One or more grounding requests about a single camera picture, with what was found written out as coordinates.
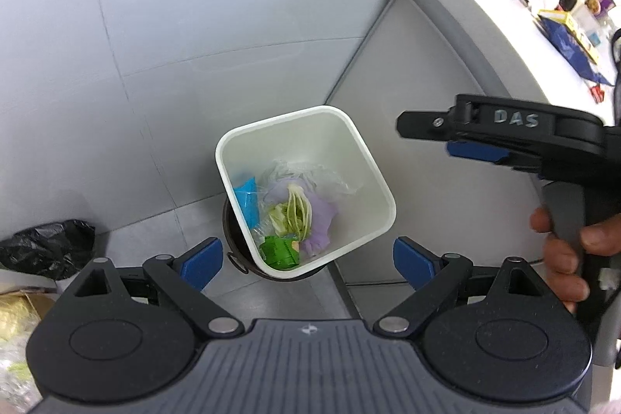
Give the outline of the person's right hand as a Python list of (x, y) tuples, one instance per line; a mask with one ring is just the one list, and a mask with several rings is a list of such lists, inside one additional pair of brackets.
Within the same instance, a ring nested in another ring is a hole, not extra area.
[[(584, 227), (579, 233), (580, 244), (589, 254), (614, 256), (620, 252), (621, 218), (619, 214), (596, 225)], [(529, 219), (531, 228), (546, 234), (543, 245), (543, 263), (546, 282), (569, 312), (590, 294), (587, 282), (578, 274), (579, 255), (571, 245), (553, 234), (550, 215), (544, 208), (537, 208)]]

